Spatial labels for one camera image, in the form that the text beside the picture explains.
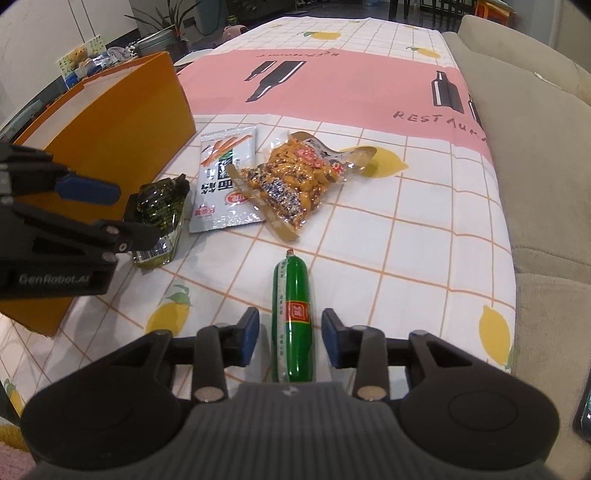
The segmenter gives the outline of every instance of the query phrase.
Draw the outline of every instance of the sausage in green wrapper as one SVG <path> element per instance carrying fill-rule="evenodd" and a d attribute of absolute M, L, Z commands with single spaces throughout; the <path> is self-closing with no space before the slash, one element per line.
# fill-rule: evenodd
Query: sausage in green wrapper
<path fill-rule="evenodd" d="M 292 249 L 275 267 L 272 321 L 273 380 L 311 382 L 314 378 L 314 332 L 308 269 Z"/>

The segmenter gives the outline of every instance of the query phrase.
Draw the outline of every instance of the sofa backrest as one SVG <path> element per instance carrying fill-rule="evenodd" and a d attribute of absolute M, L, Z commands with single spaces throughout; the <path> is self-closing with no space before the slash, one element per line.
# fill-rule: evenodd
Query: sofa backrest
<path fill-rule="evenodd" d="M 548 45 L 473 15 L 462 19 L 457 34 L 470 50 L 538 73 L 591 105 L 591 74 Z"/>

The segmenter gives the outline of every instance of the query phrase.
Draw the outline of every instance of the bottle illustration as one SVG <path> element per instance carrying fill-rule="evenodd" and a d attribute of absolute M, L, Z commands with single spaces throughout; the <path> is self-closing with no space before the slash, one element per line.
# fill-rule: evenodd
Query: bottle illustration
<path fill-rule="evenodd" d="M 250 82 L 254 77 L 260 75 L 261 73 L 265 73 L 268 69 L 270 69 L 277 61 L 275 60 L 268 60 L 261 63 L 256 69 L 254 69 L 251 74 L 248 76 L 245 82 Z"/>
<path fill-rule="evenodd" d="M 474 105 L 474 100 L 472 100 L 472 95 L 469 96 L 468 106 L 470 107 L 470 111 L 472 113 L 472 116 L 474 117 L 474 120 L 476 120 L 478 125 L 480 125 L 480 128 L 482 128 L 482 123 L 480 121 L 480 115 L 478 115 L 478 110 L 476 110 L 476 105 Z"/>
<path fill-rule="evenodd" d="M 433 105 L 448 106 L 456 112 L 464 113 L 464 107 L 457 87 L 447 79 L 445 72 L 437 71 L 437 77 L 431 82 Z"/>
<path fill-rule="evenodd" d="M 259 98 L 267 94 L 269 90 L 277 85 L 285 83 L 289 80 L 295 72 L 297 72 L 305 64 L 305 61 L 284 61 L 269 75 L 261 80 L 261 84 L 256 89 L 255 93 L 247 100 L 247 102 L 256 102 Z"/>

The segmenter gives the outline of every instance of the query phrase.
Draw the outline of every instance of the sofa cushion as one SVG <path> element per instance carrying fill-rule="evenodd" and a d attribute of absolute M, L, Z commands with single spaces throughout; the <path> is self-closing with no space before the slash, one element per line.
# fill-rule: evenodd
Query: sofa cushion
<path fill-rule="evenodd" d="M 513 373 L 548 395 L 560 415 L 547 465 L 564 480 L 580 480 L 591 471 L 591 445 L 572 422 L 591 368 L 591 287 L 518 274 L 517 291 Z"/>
<path fill-rule="evenodd" d="M 539 73 L 591 105 L 591 74 L 548 45 L 472 15 L 462 19 L 457 34 L 470 50 Z"/>
<path fill-rule="evenodd" d="M 516 270 L 591 284 L 591 108 L 444 37 L 486 132 Z"/>

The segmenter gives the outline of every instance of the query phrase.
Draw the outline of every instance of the screw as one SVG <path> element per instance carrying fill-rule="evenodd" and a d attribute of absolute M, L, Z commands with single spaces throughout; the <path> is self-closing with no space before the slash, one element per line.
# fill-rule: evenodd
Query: screw
<path fill-rule="evenodd" d="M 103 252 L 103 260 L 106 262 L 117 262 L 117 257 L 114 253 L 111 252 Z"/>
<path fill-rule="evenodd" d="M 204 403 L 217 402 L 223 398 L 223 391 L 218 387 L 201 387 L 193 394 Z"/>
<path fill-rule="evenodd" d="M 365 401 L 382 400 L 386 394 L 386 391 L 382 387 L 375 385 L 366 385 L 357 390 L 357 396 Z"/>

